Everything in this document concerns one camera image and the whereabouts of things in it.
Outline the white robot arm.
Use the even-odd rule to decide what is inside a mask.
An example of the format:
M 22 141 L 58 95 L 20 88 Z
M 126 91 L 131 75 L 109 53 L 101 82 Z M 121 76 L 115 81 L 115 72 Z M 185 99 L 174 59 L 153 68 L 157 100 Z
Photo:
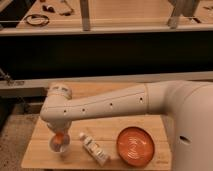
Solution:
M 140 114 L 173 119 L 172 171 L 213 171 L 213 82 L 163 81 L 80 99 L 64 84 L 51 85 L 40 117 L 53 132 L 75 120 Z

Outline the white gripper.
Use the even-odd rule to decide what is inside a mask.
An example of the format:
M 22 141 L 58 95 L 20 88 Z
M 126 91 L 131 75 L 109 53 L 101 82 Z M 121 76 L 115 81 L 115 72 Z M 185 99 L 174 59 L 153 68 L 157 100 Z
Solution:
M 70 122 L 66 123 L 48 123 L 47 127 L 55 134 L 62 133 L 66 135 L 71 127 Z

